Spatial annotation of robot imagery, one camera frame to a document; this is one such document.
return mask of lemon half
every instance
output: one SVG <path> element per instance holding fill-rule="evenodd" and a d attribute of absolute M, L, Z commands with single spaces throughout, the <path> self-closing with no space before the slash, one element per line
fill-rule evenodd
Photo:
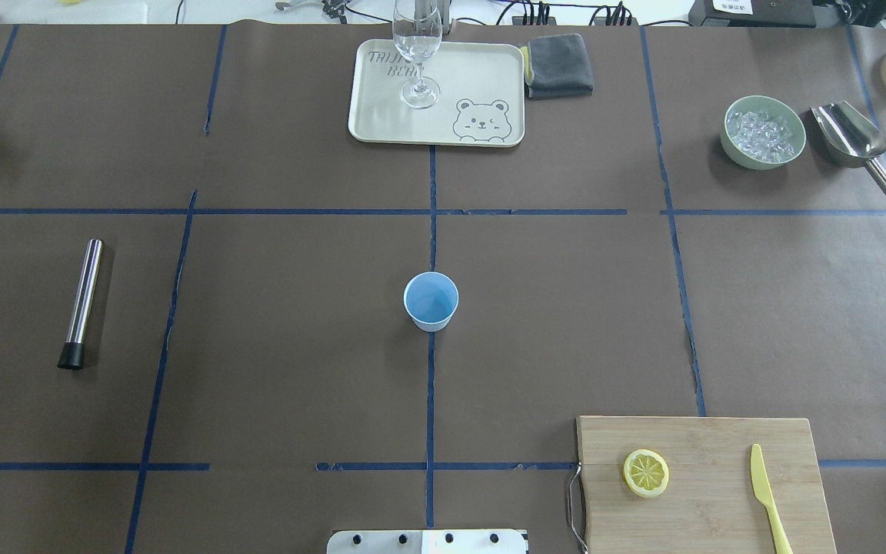
<path fill-rule="evenodd" d="M 637 449 L 625 460 L 625 481 L 634 494 L 657 497 L 668 487 L 668 464 L 657 452 Z"/>

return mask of gray towel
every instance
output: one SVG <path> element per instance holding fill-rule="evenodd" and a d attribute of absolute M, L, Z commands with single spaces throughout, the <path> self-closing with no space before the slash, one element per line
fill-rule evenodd
<path fill-rule="evenodd" d="M 539 36 L 528 41 L 527 49 L 529 98 L 571 97 L 594 91 L 594 71 L 583 36 Z"/>

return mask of cutting board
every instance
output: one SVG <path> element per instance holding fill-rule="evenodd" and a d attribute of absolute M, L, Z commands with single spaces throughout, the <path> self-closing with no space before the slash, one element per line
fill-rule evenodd
<path fill-rule="evenodd" d="M 808 420 L 580 416 L 577 435 L 591 554 L 774 554 L 750 482 L 753 444 L 764 450 L 792 550 L 836 554 Z M 636 449 L 668 463 L 657 498 L 625 484 L 622 466 Z"/>

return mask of blue cup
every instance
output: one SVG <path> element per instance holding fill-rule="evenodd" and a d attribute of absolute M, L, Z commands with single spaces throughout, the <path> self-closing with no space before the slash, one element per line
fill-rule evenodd
<path fill-rule="evenodd" d="M 432 333 L 443 329 L 453 318 L 460 304 L 460 293 L 449 277 L 428 271 L 412 277 L 405 285 L 401 302 L 415 326 Z"/>

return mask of cartoon bear face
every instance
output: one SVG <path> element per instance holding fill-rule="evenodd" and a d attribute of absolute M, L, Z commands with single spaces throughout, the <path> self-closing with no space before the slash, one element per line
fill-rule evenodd
<path fill-rule="evenodd" d="M 511 134 L 508 103 L 503 99 L 491 104 L 474 104 L 464 98 L 457 102 L 457 112 L 453 132 L 461 142 L 501 143 Z"/>

